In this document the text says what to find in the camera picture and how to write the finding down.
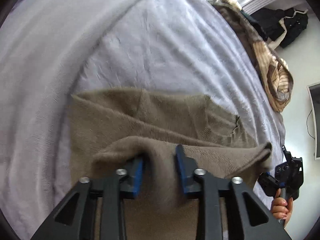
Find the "person's right hand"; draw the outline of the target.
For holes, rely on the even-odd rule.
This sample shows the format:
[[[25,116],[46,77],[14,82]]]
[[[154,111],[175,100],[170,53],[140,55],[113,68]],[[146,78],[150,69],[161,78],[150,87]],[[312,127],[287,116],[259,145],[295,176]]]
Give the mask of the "person's right hand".
[[[293,199],[285,200],[280,197],[281,189],[278,189],[271,205],[271,213],[276,219],[284,220],[287,226],[293,211]]]

